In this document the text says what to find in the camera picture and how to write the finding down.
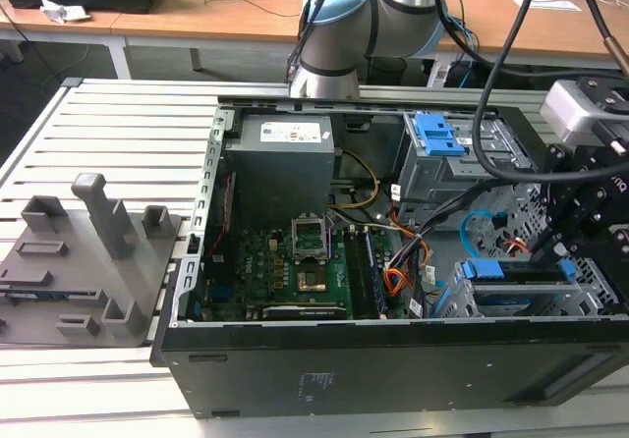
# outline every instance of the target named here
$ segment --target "paper on desk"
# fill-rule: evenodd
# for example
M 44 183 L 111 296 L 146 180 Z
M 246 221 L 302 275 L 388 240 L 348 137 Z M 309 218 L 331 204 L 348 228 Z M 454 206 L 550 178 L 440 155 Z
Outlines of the paper on desk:
M 83 6 L 62 6 L 48 0 L 41 0 L 39 10 L 46 15 L 50 21 L 64 24 L 66 21 L 82 21 L 89 19 L 90 15 L 86 13 Z
M 518 6 L 522 6 L 524 0 L 513 0 Z M 560 11 L 581 11 L 581 8 L 568 0 L 533 0 L 531 9 L 556 9 Z

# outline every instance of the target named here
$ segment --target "motherboard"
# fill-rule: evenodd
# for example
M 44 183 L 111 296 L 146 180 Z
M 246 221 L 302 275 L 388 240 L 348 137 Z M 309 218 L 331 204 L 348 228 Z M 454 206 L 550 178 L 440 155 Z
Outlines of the motherboard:
M 225 258 L 211 263 L 203 317 L 224 322 L 378 318 L 385 311 L 381 272 L 391 256 L 389 235 L 336 230 L 329 219 L 319 220 L 323 231 L 317 220 L 297 230 L 295 221 L 281 229 L 244 230 L 232 245 L 231 263 Z M 232 267 L 220 269 L 222 264 Z M 373 305 L 357 299 L 362 291 Z

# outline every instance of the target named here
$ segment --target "desk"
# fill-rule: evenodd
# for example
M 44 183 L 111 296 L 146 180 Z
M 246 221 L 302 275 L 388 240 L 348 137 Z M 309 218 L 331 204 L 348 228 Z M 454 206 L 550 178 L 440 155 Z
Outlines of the desk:
M 200 68 L 198 49 L 241 49 L 286 52 L 297 40 L 302 0 L 244 1 L 157 0 L 150 14 L 92 13 L 93 20 L 58 25 L 36 10 L 5 9 L 25 35 L 34 41 L 98 43 L 109 47 L 120 79 L 131 77 L 128 46 L 185 47 L 191 49 L 193 68 Z M 492 59 L 511 28 L 517 6 L 512 0 L 463 0 L 468 27 L 481 40 L 481 51 Z M 615 68 L 602 45 L 583 0 L 571 0 L 582 12 L 532 10 L 516 40 L 508 62 L 580 68 Z M 452 14 L 460 14 L 449 1 Z M 629 49 L 627 8 L 600 4 L 609 26 Z M 0 18 L 0 38 L 20 40 L 6 18 Z M 456 44 L 444 37 L 432 55 L 436 59 L 431 84 L 442 85 L 449 65 L 458 55 Z
M 531 9 L 527 14 L 507 63 L 574 68 L 612 68 L 615 62 L 602 44 L 585 0 L 569 0 L 581 12 Z M 452 15 L 461 17 L 457 0 L 447 0 Z M 500 52 L 519 6 L 512 0 L 463 0 L 465 20 L 481 42 L 481 53 L 493 60 Z M 629 8 L 599 2 L 607 25 L 625 50 L 629 50 Z M 450 64 L 460 54 L 458 46 L 444 37 L 434 58 L 435 85 L 443 85 Z
M 0 259 L 24 228 L 20 212 L 32 195 L 58 195 L 66 208 L 78 208 L 70 184 L 77 173 L 95 168 L 108 181 L 107 194 L 125 198 L 129 211 L 157 200 L 182 215 L 187 225 L 216 96 L 239 94 L 285 96 L 287 89 L 281 84 L 124 80 L 62 86 L 0 169 Z M 367 98 L 417 102 L 473 104 L 479 94 L 472 89 L 362 88 Z M 550 142 L 549 127 L 538 113 L 543 96 L 497 90 L 491 103 L 519 107 Z M 150 139 L 145 139 L 147 132 Z M 185 249 L 178 242 L 172 259 Z M 160 298 L 156 311 L 162 302 Z M 0 346 L 0 436 L 406 438 L 497 432 L 492 436 L 611 438 L 626 437 L 629 431 L 629 368 L 558 408 L 196 421 L 169 370 L 151 367 L 149 353 L 147 347 Z

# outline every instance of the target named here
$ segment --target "aluminum profile table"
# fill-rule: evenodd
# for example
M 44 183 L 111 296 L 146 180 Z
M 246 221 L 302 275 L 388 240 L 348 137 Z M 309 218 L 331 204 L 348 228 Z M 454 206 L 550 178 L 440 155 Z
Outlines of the aluminum profile table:
M 34 194 L 80 207 L 70 183 L 99 171 L 107 193 L 130 211 L 160 203 L 188 227 L 217 95 L 283 96 L 281 84 L 85 80 L 62 87 L 0 169 L 0 259 L 20 235 Z M 365 87 L 365 98 L 478 102 L 473 90 Z M 493 103 L 520 107 L 547 142 L 543 93 L 497 91 Z M 184 250 L 175 246 L 174 261 Z M 158 314 L 163 296 L 157 303 Z M 155 332 L 156 316 L 149 339 Z M 148 363 L 150 348 L 43 349 L 0 346 L 0 436 L 107 437 L 499 437 L 629 436 L 629 368 L 557 408 L 197 421 L 170 372 Z M 430 372 L 419 364 L 418 374 Z

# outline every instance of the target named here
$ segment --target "gray 3d printed holder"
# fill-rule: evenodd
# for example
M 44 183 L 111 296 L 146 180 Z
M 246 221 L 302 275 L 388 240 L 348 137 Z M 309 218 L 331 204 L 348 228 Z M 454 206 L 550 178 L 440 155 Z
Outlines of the gray 3d printed holder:
M 0 343 L 134 347 L 145 337 L 181 217 L 150 205 L 128 214 L 105 178 L 81 173 L 87 211 L 34 196 L 28 227 L 0 264 Z

